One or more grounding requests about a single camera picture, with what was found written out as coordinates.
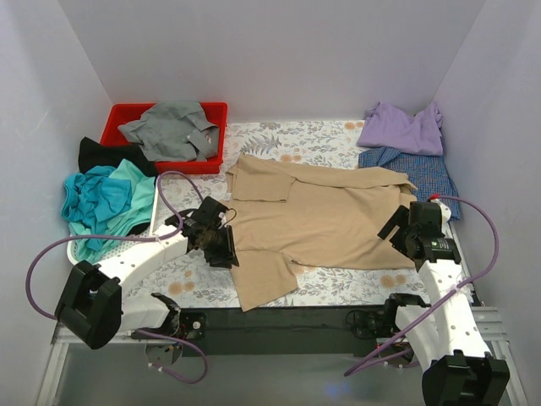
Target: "clothing pile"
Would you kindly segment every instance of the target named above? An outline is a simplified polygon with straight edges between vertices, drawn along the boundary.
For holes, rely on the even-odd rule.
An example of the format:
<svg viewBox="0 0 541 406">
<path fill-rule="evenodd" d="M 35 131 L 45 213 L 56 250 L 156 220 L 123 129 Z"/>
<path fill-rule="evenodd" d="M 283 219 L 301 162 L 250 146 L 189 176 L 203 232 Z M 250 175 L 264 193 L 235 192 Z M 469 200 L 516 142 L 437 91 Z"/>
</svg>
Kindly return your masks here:
<svg viewBox="0 0 541 406">
<path fill-rule="evenodd" d="M 118 130 L 149 161 L 206 161 L 218 154 L 220 129 L 197 102 L 159 102 Z"/>
<path fill-rule="evenodd" d="M 359 155 L 358 167 L 384 167 L 407 173 L 417 186 L 418 200 L 431 195 L 458 196 L 443 158 L 442 116 L 435 101 L 414 117 L 388 103 L 379 103 L 368 111 L 357 145 L 375 147 Z M 460 219 L 457 201 L 445 202 L 451 220 Z"/>
<path fill-rule="evenodd" d="M 107 147 L 84 138 L 79 146 L 79 173 L 64 182 L 61 211 L 72 235 L 127 236 L 144 232 L 151 220 L 156 167 L 138 146 Z M 99 261 L 120 241 L 83 239 L 78 261 Z"/>
</svg>

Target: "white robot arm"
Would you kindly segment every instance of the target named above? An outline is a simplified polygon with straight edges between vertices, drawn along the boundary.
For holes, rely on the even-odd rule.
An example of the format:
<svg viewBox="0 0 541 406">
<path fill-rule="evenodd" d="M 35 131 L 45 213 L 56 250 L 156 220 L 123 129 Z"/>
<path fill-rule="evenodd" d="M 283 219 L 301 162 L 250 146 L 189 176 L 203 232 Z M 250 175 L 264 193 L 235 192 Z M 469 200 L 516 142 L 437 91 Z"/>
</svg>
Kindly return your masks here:
<svg viewBox="0 0 541 406">
<path fill-rule="evenodd" d="M 130 289 L 165 263 L 201 249 L 211 266 L 238 265 L 231 227 L 222 223 L 227 207 L 206 197 L 199 209 L 182 211 L 183 229 L 171 238 L 161 235 L 178 227 L 172 216 L 155 233 L 156 242 L 140 243 L 97 264 L 73 267 L 55 316 L 90 348 L 107 344 L 117 332 L 138 328 L 174 337 L 180 308 L 162 294 L 127 299 Z"/>
<path fill-rule="evenodd" d="M 413 202 L 409 209 L 399 207 L 378 234 L 385 239 L 398 226 L 390 241 L 393 248 L 414 261 L 431 304 L 452 293 L 435 310 L 418 296 L 394 294 L 385 302 L 386 320 L 394 321 L 395 331 L 406 330 L 421 315 L 431 313 L 406 330 L 423 368 L 427 405 L 496 405 L 510 372 L 504 360 L 492 356 L 473 319 L 466 293 L 457 288 L 462 282 L 462 259 L 454 240 L 445 238 L 441 231 L 450 214 L 440 201 Z"/>
</svg>

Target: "black cloth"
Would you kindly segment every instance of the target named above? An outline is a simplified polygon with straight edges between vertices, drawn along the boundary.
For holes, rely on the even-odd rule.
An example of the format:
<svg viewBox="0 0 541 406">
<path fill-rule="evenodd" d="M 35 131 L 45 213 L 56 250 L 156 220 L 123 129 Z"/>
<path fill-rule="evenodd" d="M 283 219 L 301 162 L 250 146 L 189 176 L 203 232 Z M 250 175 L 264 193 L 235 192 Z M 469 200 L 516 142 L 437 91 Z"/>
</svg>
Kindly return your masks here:
<svg viewBox="0 0 541 406">
<path fill-rule="evenodd" d="M 142 234 L 148 227 L 150 226 L 149 222 L 142 222 L 141 224 L 138 224 L 136 226 L 133 226 L 131 230 L 129 230 L 128 235 L 139 235 Z"/>
<path fill-rule="evenodd" d="M 146 159 L 138 145 L 104 146 L 84 137 L 79 145 L 79 170 L 87 173 L 93 167 L 118 167 L 122 159 L 131 161 L 148 177 L 158 176 L 154 162 Z"/>
</svg>

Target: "plaid shirt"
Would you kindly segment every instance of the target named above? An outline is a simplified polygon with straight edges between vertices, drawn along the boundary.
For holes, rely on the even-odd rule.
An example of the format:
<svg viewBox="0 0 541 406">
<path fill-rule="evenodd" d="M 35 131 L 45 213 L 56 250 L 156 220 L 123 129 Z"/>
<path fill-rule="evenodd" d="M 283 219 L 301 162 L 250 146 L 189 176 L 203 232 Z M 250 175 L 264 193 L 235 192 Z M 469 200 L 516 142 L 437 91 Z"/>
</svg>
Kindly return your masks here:
<svg viewBox="0 0 541 406">
<path fill-rule="evenodd" d="M 410 182 L 418 187 L 413 194 L 419 201 L 426 201 L 434 193 L 458 196 L 442 156 L 405 154 L 395 148 L 380 147 L 361 153 L 358 167 L 384 167 L 407 173 Z M 451 209 L 451 220 L 460 220 L 458 202 L 446 201 L 445 204 Z"/>
</svg>

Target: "turquoise clothing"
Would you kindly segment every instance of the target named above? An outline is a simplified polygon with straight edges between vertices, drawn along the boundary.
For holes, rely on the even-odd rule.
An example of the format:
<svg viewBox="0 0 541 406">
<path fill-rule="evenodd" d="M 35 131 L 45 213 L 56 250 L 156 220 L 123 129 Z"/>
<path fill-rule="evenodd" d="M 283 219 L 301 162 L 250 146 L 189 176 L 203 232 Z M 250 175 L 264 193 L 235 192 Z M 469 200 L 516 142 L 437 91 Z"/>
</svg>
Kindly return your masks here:
<svg viewBox="0 0 541 406">
<path fill-rule="evenodd" d="M 93 234 L 103 234 L 107 222 L 128 210 L 132 201 L 130 181 L 111 176 L 115 172 L 115 167 L 93 167 L 67 178 L 62 217 L 82 223 Z"/>
<path fill-rule="evenodd" d="M 107 221 L 108 235 L 126 236 L 134 226 L 149 222 L 152 217 L 154 203 L 155 178 L 146 177 L 132 162 L 124 159 L 120 165 L 109 175 L 111 180 L 128 180 L 131 185 L 131 206 L 128 210 L 118 214 Z M 71 234 L 92 234 L 90 228 L 81 222 L 69 224 Z M 77 260 L 87 260 L 90 263 L 99 261 L 104 254 L 120 244 L 120 241 L 83 239 L 77 241 L 75 257 Z"/>
</svg>

